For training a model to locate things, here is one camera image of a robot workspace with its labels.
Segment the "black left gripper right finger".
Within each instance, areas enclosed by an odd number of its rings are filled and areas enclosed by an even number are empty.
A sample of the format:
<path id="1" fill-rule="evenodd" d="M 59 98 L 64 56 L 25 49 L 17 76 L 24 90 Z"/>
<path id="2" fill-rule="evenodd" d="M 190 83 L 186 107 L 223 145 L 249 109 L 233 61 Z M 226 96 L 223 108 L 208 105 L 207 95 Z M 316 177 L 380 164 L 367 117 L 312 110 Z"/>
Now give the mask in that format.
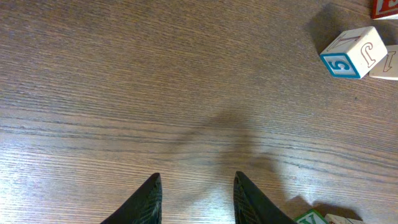
<path id="1" fill-rule="evenodd" d="M 233 203 L 235 224 L 296 224 L 241 171 L 234 176 Z"/>

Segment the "green letter B block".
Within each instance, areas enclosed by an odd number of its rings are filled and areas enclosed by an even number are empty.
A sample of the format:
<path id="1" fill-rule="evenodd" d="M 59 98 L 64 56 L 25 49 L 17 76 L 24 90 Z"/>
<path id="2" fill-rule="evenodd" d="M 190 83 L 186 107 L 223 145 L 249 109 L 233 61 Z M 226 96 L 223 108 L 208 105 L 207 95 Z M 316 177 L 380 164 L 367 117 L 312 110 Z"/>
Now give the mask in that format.
<path id="1" fill-rule="evenodd" d="M 328 224 L 366 224 L 360 220 L 354 220 L 351 218 L 345 218 L 338 215 L 327 214 L 325 215 L 325 220 Z"/>

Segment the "wooden block green side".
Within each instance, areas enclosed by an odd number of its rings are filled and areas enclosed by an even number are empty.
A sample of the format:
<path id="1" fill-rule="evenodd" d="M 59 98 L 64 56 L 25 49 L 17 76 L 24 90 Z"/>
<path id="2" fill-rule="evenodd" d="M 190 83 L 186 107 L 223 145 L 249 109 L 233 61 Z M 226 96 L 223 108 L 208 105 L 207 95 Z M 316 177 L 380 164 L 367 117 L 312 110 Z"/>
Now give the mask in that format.
<path id="1" fill-rule="evenodd" d="M 297 224 L 328 224 L 328 222 L 315 209 L 311 209 L 306 213 L 296 217 L 294 221 Z"/>

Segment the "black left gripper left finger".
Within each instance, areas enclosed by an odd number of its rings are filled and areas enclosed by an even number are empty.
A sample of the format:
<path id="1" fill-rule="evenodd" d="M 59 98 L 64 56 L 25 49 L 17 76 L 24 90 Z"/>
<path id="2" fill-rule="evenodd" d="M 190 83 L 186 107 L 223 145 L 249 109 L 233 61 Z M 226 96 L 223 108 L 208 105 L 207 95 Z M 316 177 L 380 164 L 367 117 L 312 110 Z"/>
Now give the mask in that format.
<path id="1" fill-rule="evenodd" d="M 114 213 L 101 224 L 161 224 L 162 183 L 153 173 Z"/>

